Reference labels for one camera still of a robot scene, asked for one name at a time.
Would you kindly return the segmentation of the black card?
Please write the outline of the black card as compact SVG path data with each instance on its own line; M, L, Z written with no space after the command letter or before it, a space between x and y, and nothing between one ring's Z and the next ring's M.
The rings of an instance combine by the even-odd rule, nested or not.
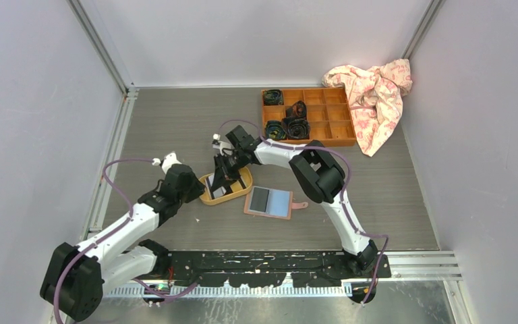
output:
M266 188L254 187L248 205L248 210L258 213L265 213L268 207L270 190Z

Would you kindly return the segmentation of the brown leather card holder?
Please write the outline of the brown leather card holder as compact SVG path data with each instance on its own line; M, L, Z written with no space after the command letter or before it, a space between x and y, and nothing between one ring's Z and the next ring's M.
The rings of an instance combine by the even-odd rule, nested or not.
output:
M266 188L270 190L270 196L268 200L268 207L265 213L258 213L248 210L248 205L252 195L252 191L246 196L245 205L243 212L247 215L269 217L274 219L290 220L291 214L295 210L306 209L309 205L308 202L295 202L293 200L293 193L291 191L279 190Z

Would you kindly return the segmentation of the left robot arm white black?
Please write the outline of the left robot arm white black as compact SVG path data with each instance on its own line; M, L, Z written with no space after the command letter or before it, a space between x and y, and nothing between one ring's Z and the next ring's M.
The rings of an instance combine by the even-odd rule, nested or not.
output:
M75 246L64 242L53 251L40 296L53 305L57 323L63 315L87 319L104 294L129 280L147 274L160 279L170 272L169 250L141 238L199 198L205 187L173 154L151 163L165 175L156 188L129 203L127 213L103 231Z

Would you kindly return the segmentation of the yellow oval card tray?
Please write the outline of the yellow oval card tray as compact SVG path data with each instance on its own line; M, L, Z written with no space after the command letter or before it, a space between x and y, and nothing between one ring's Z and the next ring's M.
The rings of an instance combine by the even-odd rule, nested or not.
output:
M212 173L200 177L199 181L202 184L204 184L204 193L200 196L200 200L205 205L214 206L214 205L225 203L229 200L233 200L235 198L239 198L241 196L245 196L245 195L249 194L252 191L252 186L253 186L253 178L252 178L251 172L247 167L244 167L239 170L239 173L240 173L241 178L243 178L244 182L246 183L247 188L245 190L242 190L241 186L236 182L236 183L232 184L229 188L227 188L228 193L225 196L223 196L222 198L214 199L214 200L210 199L208 189L206 187L206 182L205 182L206 178Z

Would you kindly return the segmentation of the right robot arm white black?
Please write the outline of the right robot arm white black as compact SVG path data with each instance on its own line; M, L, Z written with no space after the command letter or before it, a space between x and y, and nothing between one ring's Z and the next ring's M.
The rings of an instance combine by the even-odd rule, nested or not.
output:
M234 184L241 177L241 169L251 164L290 169L304 194L324 209L334 225L347 256L349 272L364 277L380 263L382 253L371 235L363 231L349 202L350 173L344 171L337 156L320 141L285 144L255 138L236 126L225 137L214 134L212 146L218 153L214 156L210 191Z

